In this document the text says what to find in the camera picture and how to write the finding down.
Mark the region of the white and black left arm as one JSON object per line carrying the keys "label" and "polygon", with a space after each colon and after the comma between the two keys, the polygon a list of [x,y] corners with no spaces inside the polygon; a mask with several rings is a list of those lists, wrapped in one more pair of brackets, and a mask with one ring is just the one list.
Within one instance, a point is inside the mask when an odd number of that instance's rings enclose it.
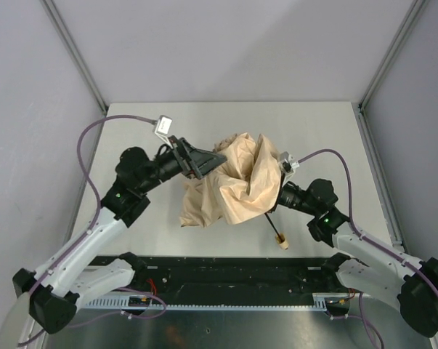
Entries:
{"label": "white and black left arm", "polygon": [[55,255],[35,270],[19,269],[12,278],[17,296],[30,295],[28,313],[49,334],[64,329],[85,305],[131,283],[137,269],[123,254],[95,276],[81,277],[99,251],[127,231],[150,204],[148,192],[177,175],[203,179],[226,162],[225,155],[195,148],[184,138],[150,159],[140,147],[126,149],[115,167],[115,181],[97,198],[94,218]]}

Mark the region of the beige and black folding umbrella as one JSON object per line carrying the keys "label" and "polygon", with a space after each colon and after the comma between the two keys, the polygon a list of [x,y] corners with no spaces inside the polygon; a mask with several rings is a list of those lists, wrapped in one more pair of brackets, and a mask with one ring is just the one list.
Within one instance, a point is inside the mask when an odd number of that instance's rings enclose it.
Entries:
{"label": "beige and black folding umbrella", "polygon": [[263,134],[234,134],[214,146],[227,161],[203,179],[188,180],[179,215],[182,227],[206,228],[219,220],[238,225],[267,213],[281,181],[280,153]]}

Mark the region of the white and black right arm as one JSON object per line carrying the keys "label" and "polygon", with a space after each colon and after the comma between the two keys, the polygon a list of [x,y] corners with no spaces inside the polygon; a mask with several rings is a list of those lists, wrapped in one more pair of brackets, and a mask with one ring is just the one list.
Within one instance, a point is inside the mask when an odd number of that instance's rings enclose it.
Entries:
{"label": "white and black right arm", "polygon": [[325,265],[342,286],[383,302],[432,338],[438,333],[438,259],[397,251],[357,228],[337,201],[331,181],[316,179],[305,190],[292,182],[281,185],[276,203],[312,216],[307,224],[312,238],[338,250]]}

